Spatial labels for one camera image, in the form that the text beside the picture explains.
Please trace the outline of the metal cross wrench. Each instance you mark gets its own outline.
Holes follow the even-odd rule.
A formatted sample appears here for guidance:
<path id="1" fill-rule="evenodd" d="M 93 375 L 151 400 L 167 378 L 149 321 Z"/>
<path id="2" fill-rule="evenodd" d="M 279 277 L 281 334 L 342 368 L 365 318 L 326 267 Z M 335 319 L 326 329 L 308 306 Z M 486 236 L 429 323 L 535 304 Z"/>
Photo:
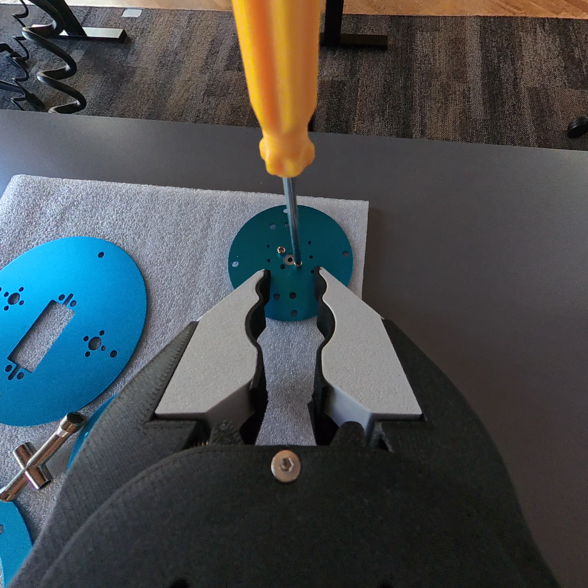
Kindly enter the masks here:
<path id="1" fill-rule="evenodd" d="M 33 489 L 39 490 L 52 481 L 52 474 L 46 462 L 55 452 L 80 430 L 86 423 L 86 417 L 80 413 L 68 413 L 59 423 L 57 429 L 48 440 L 37 450 L 34 445 L 26 442 L 16 447 L 12 454 L 17 461 L 20 472 L 1 489 L 1 501 L 11 502 L 29 483 Z"/>

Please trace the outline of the large blue round plate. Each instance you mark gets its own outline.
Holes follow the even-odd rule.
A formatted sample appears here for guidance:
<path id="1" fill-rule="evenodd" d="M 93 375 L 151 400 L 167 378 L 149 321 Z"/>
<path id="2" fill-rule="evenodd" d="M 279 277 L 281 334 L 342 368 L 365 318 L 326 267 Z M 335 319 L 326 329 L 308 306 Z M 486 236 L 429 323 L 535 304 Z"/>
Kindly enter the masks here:
<path id="1" fill-rule="evenodd" d="M 1 270 L 1 423 L 83 408 L 135 351 L 146 290 L 133 259 L 90 237 L 53 240 Z"/>

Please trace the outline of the blue disc with bracket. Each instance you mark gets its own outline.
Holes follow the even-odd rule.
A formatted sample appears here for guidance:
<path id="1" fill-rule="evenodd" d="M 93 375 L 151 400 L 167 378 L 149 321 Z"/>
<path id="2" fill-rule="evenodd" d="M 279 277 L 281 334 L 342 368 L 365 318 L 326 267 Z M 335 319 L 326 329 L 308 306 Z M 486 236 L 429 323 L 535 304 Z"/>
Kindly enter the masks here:
<path id="1" fill-rule="evenodd" d="M 72 451 L 70 453 L 70 459 L 68 461 L 67 470 L 70 469 L 73 462 L 75 461 L 77 453 L 80 451 L 80 449 L 84 445 L 84 442 L 85 442 L 86 438 L 88 437 L 88 435 L 90 434 L 92 428 L 94 427 L 94 425 L 96 425 L 96 423 L 99 421 L 101 415 L 104 413 L 104 411 L 106 411 L 106 409 L 108 408 L 110 403 L 116 398 L 116 396 L 117 396 L 117 394 L 114 394 L 107 401 L 103 402 L 94 411 L 93 415 L 87 420 L 87 422 L 84 424 L 82 429 L 79 431 L 76 442 L 73 445 Z"/>

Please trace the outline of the white foam sheet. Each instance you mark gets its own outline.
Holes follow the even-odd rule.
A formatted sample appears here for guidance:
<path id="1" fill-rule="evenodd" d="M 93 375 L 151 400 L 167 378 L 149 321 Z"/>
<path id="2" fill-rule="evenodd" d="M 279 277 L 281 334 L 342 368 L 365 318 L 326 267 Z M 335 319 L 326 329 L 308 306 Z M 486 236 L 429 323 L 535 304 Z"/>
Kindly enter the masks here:
<path id="1" fill-rule="evenodd" d="M 133 359 L 89 406 L 92 414 L 184 326 L 231 290 L 227 259 L 242 225 L 283 196 L 15 175 L 1 199 L 1 267 L 41 243 L 92 236 L 124 249 L 145 280 L 148 312 Z M 269 320 L 260 337 L 269 393 L 259 445 L 314 445 L 307 403 L 316 319 Z"/>

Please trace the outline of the yellow handled screwdriver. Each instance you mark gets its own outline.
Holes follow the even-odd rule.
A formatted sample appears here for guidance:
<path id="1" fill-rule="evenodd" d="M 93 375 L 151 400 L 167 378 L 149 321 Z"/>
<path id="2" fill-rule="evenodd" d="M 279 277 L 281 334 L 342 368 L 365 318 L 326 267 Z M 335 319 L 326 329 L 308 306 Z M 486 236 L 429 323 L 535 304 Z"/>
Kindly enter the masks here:
<path id="1" fill-rule="evenodd" d="M 283 179 L 296 266 L 301 265 L 293 179 L 311 164 L 307 126 L 317 105 L 320 1 L 232 1 L 261 158 Z"/>

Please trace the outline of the black desk leg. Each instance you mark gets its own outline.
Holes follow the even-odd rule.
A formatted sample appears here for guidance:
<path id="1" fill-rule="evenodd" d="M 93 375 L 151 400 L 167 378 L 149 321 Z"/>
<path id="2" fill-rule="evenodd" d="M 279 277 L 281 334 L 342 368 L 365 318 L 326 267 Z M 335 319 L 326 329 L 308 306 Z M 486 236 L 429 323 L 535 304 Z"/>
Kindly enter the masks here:
<path id="1" fill-rule="evenodd" d="M 33 31 L 44 38 L 99 40 L 124 43 L 124 29 L 83 27 L 66 1 L 31 1 L 53 20 L 49 25 L 35 25 Z"/>
<path id="2" fill-rule="evenodd" d="M 324 30 L 320 33 L 320 45 L 330 48 L 375 48 L 387 49 L 386 35 L 342 33 L 344 1 L 326 1 Z"/>

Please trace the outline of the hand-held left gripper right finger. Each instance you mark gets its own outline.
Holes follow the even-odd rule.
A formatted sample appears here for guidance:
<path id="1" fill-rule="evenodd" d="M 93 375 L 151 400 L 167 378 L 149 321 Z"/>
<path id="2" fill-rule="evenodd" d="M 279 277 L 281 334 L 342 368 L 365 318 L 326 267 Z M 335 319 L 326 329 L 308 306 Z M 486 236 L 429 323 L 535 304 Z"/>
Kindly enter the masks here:
<path id="1" fill-rule="evenodd" d="M 317 327 L 311 416 L 316 435 L 346 422 L 365 434 L 381 420 L 420 419 L 422 410 L 380 315 L 326 269 L 315 268 Z"/>

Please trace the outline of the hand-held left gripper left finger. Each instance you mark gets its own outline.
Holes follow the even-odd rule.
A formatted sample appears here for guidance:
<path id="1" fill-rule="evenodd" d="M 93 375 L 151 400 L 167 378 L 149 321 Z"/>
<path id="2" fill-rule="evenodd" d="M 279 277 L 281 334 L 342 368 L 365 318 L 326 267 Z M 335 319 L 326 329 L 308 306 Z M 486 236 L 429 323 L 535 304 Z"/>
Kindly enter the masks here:
<path id="1" fill-rule="evenodd" d="M 259 270 L 201 317 L 155 415 L 260 430 L 268 393 L 257 340 L 269 290 L 270 272 Z"/>

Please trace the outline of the small blue round plate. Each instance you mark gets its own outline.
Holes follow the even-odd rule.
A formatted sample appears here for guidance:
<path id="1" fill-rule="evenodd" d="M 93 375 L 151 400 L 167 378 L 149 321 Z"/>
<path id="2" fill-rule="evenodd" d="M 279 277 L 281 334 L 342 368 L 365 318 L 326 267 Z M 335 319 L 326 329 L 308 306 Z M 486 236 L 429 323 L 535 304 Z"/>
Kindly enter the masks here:
<path id="1" fill-rule="evenodd" d="M 348 237 L 339 224 L 318 209 L 298 206 L 302 266 L 281 268 L 283 256 L 292 253 L 288 216 L 282 205 L 249 219 L 235 236 L 228 257 L 234 288 L 261 269 L 270 270 L 267 318 L 293 321 L 316 316 L 316 266 L 322 266 L 345 286 L 353 269 Z"/>

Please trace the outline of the grey desk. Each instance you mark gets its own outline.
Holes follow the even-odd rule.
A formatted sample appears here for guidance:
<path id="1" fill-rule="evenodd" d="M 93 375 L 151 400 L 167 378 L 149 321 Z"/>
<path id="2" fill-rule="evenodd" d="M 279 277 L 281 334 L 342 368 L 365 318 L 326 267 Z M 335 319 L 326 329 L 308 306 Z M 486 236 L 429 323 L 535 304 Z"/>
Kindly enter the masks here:
<path id="1" fill-rule="evenodd" d="M 564 587 L 587 582 L 587 152 L 314 134 L 304 196 L 370 203 L 364 298 L 492 435 Z"/>

